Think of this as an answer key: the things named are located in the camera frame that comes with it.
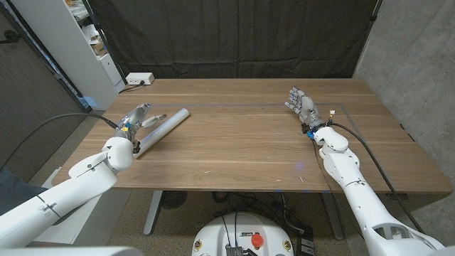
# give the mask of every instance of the white tube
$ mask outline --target white tube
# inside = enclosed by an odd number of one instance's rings
[[[180,124],[189,115],[190,113],[188,112],[188,110],[184,108],[181,109],[179,112],[177,112],[167,121],[165,121],[162,125],[160,125],[154,131],[152,131],[149,135],[143,138],[140,144],[141,150],[139,151],[139,153],[133,154],[133,156],[135,158],[138,158],[140,155],[142,155],[142,153],[144,153],[147,149],[149,149],[151,146],[157,143],[158,140],[164,137],[164,135],[170,132],[174,127],[177,126],[177,124]]]

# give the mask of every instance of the table top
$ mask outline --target table top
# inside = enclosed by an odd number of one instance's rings
[[[188,191],[326,192],[328,186],[311,140],[298,116],[284,106],[296,86],[309,95],[323,119],[362,136],[399,193],[449,193],[447,177],[408,136],[362,80],[353,79],[187,79],[155,80],[120,94],[104,116],[116,122],[137,105],[151,103],[149,115],[168,117],[185,107],[190,117],[117,174],[114,188]],[[152,129],[141,129],[137,139]],[[368,153],[352,135],[350,149],[377,193],[389,193]],[[71,166],[101,151],[113,135],[99,121],[53,179],[68,179]],[[326,174],[331,188],[341,192]]]

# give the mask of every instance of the table leg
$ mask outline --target table leg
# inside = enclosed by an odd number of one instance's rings
[[[158,218],[158,213],[161,204],[161,197],[163,191],[154,191],[154,194],[151,198],[149,213],[147,214],[147,219],[144,226],[144,234],[151,235],[155,228],[155,222]]]
[[[337,240],[342,240],[344,235],[343,230],[341,229],[340,217],[338,216],[335,201],[333,200],[333,195],[330,193],[322,193],[322,200],[326,206],[328,220],[332,226],[333,237]]]

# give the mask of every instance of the black curtain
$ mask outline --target black curtain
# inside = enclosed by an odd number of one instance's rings
[[[90,1],[124,73],[350,78],[376,0]]]

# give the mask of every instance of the emergency stop button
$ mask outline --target emergency stop button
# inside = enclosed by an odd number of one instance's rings
[[[251,243],[254,247],[261,247],[264,244],[264,238],[256,233],[251,237]]]

